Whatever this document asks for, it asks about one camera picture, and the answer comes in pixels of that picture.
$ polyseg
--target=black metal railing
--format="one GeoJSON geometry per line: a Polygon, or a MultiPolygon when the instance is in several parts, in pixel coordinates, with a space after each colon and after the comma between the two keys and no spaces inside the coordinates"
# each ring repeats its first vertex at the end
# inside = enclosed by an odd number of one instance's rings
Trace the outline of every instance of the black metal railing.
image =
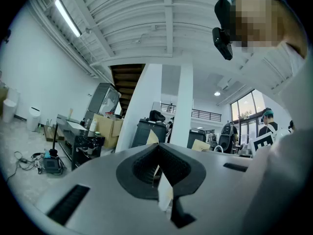
{"type": "MultiPolygon", "coordinates": [[[[175,114],[176,105],[161,103],[161,111],[175,114]]],[[[218,122],[222,121],[221,114],[217,114],[213,112],[206,112],[206,111],[201,111],[201,110],[196,110],[196,109],[192,109],[191,116],[194,118],[202,118],[202,119],[213,120],[213,121],[218,121],[218,122]]]]}

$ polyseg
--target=white hose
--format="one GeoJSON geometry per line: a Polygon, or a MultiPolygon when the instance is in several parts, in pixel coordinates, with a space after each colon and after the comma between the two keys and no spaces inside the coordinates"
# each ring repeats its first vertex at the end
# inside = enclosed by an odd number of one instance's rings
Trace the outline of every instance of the white hose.
{"type": "Polygon", "coordinates": [[[213,151],[216,151],[216,148],[218,148],[218,147],[222,150],[222,153],[224,153],[223,148],[222,148],[220,145],[217,145],[217,146],[214,148],[213,151]]]}

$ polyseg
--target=light fixture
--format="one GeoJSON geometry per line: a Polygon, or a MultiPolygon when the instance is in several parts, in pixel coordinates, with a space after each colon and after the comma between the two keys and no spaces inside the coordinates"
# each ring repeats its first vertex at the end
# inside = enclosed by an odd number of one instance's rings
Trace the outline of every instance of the light fixture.
{"type": "Polygon", "coordinates": [[[68,26],[71,28],[73,33],[75,34],[76,37],[80,37],[82,34],[77,25],[74,23],[73,18],[70,16],[68,13],[67,9],[65,8],[64,4],[62,3],[61,0],[56,0],[55,1],[55,6],[58,8],[59,12],[61,13],[62,17],[64,20],[67,22],[68,26]]]}

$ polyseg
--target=staircase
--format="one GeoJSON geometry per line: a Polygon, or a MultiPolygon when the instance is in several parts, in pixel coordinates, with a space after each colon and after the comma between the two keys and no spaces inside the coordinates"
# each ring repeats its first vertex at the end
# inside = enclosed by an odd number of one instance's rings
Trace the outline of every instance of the staircase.
{"type": "Polygon", "coordinates": [[[139,77],[143,71],[144,64],[113,65],[111,66],[112,77],[116,89],[122,94],[119,102],[122,108],[122,115],[132,99],[139,77]]]}

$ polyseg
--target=large window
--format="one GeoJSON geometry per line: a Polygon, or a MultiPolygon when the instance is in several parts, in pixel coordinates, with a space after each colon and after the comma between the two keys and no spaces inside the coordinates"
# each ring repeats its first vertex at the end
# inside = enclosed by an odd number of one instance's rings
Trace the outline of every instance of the large window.
{"type": "Polygon", "coordinates": [[[262,111],[265,109],[263,95],[253,90],[238,101],[231,104],[232,120],[237,127],[239,143],[249,143],[258,137],[262,111]]]}

